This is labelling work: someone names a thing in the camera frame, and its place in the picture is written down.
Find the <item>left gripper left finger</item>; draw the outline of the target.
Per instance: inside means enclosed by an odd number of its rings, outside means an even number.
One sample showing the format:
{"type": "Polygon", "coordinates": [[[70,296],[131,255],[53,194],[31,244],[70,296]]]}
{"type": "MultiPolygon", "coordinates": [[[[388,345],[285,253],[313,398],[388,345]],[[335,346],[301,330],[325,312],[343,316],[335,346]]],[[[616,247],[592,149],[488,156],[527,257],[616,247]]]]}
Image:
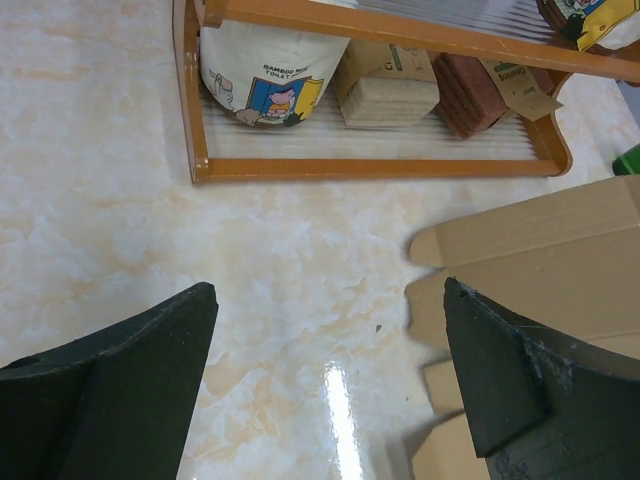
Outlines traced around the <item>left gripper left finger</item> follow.
{"type": "Polygon", "coordinates": [[[3,367],[2,478],[176,478],[217,313],[201,282],[3,367]]]}

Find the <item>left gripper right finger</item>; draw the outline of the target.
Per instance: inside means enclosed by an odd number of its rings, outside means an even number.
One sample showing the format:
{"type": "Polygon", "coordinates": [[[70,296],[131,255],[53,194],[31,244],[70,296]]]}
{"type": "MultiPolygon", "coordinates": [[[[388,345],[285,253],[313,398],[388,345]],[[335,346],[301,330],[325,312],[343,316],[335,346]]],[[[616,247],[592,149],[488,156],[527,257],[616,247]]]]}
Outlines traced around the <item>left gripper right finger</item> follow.
{"type": "Polygon", "coordinates": [[[521,316],[453,277],[446,334],[493,479],[636,479],[639,362],[521,316]]]}

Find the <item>brown cardboard box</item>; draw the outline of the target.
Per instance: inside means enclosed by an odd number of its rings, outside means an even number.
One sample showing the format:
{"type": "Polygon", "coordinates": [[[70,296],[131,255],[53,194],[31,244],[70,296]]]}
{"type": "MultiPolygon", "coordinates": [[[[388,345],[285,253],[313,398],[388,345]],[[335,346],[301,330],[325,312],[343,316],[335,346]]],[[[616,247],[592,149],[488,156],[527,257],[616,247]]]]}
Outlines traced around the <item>brown cardboard box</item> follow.
{"type": "Polygon", "coordinates": [[[449,349],[453,277],[503,307],[639,362],[639,180],[614,177],[450,220],[412,239],[432,269],[406,288],[410,336],[445,352],[424,370],[443,420],[412,460],[418,479],[493,479],[477,457],[449,349]]]}

